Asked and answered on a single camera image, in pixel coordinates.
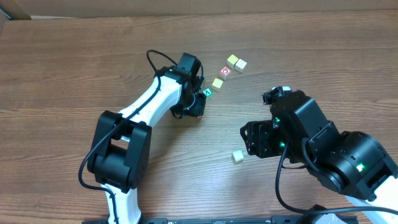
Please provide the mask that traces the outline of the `green F wooden block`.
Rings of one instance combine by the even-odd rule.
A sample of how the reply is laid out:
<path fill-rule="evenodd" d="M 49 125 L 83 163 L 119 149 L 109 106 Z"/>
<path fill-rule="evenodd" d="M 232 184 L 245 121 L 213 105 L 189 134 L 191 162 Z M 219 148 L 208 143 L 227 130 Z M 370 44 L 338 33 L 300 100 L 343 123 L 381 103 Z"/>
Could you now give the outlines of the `green F wooden block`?
<path fill-rule="evenodd" d="M 232 160 L 235 164 L 238 164 L 244 160 L 245 156 L 242 150 L 237 150 L 232 153 Z"/>

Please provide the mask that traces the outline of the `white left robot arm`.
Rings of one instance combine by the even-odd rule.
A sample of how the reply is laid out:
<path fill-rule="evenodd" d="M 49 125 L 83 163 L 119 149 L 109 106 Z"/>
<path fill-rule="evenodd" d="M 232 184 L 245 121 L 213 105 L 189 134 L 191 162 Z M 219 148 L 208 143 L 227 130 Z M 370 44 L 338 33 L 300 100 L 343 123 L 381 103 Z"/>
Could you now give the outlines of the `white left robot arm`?
<path fill-rule="evenodd" d="M 161 117 L 168 111 L 177 119 L 204 114 L 204 69 L 196 56 L 184 53 L 172 66 L 154 71 L 151 86 L 133 104 L 100 115 L 80 165 L 80 184 L 107 197 L 109 216 L 102 223 L 140 222 L 137 188 L 149 163 L 152 129 Z"/>

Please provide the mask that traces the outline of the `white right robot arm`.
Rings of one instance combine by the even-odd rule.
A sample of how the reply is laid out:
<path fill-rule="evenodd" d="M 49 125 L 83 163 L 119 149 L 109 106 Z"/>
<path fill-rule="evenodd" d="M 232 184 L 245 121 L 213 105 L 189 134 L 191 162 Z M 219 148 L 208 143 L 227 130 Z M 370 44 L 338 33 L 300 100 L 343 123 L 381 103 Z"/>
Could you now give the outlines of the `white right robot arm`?
<path fill-rule="evenodd" d="M 355 217 L 346 216 L 351 212 L 363 212 L 373 223 L 397 223 L 397 164 L 381 143 L 361 131 L 339 132 L 301 90 L 278 86 L 262 97 L 272 118 L 246 123 L 240 135 L 249 155 L 280 158 L 275 193 L 284 208 L 297 213 L 280 223 L 354 223 Z M 352 205 L 302 209 L 285 203 L 279 187 L 285 159 Z"/>

